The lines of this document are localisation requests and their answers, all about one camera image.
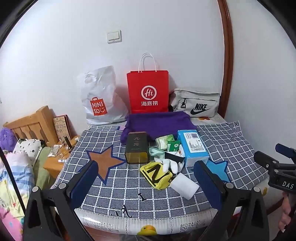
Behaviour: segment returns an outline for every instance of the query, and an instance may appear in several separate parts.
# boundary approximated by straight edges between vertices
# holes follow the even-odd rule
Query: colorful blanket
[[[30,159],[26,153],[8,153],[7,161],[11,168],[22,200],[27,206],[30,192],[35,184]],[[16,241],[22,240],[24,213],[12,182],[0,159],[0,219]]]

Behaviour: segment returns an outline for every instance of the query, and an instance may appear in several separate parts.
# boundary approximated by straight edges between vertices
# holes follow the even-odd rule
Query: blue box
[[[178,131],[178,140],[181,141],[180,150],[185,156],[186,167],[193,167],[196,161],[207,163],[209,153],[196,130]]]

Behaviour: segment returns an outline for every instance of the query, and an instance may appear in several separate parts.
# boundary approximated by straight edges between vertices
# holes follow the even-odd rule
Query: black pole
[[[4,163],[4,166],[5,166],[6,170],[7,170],[7,173],[9,175],[9,177],[10,177],[10,180],[12,182],[13,188],[15,189],[15,192],[17,194],[17,198],[19,199],[20,205],[22,206],[22,210],[23,210],[24,215],[25,215],[26,208],[25,208],[24,202],[22,201],[22,197],[21,197],[20,192],[18,190],[17,183],[15,182],[15,178],[13,177],[12,171],[10,169],[10,166],[8,164],[8,161],[7,161],[7,159],[6,159],[5,155],[4,155],[1,147],[0,147],[0,158],[2,159],[2,161]]]

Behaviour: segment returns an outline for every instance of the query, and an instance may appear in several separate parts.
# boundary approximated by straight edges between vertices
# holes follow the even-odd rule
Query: human hand
[[[291,205],[289,203],[288,194],[283,192],[284,200],[281,208],[283,210],[281,219],[279,220],[278,227],[281,231],[284,231],[285,225],[288,225],[291,221],[289,213],[291,212]]]

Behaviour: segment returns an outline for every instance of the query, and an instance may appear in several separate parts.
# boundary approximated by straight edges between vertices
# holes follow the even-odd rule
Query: paper bag handle
[[[143,58],[144,56],[146,56],[146,55],[151,55],[151,57],[153,58],[152,54],[150,54],[150,53],[144,53],[144,54],[142,55],[142,58]],[[142,58],[140,59],[140,62],[139,62],[138,73],[140,73],[140,67],[141,67]],[[157,70],[156,70],[156,62],[155,62],[155,59],[153,58],[153,60],[154,60],[154,65],[155,65],[155,72],[157,72]]]

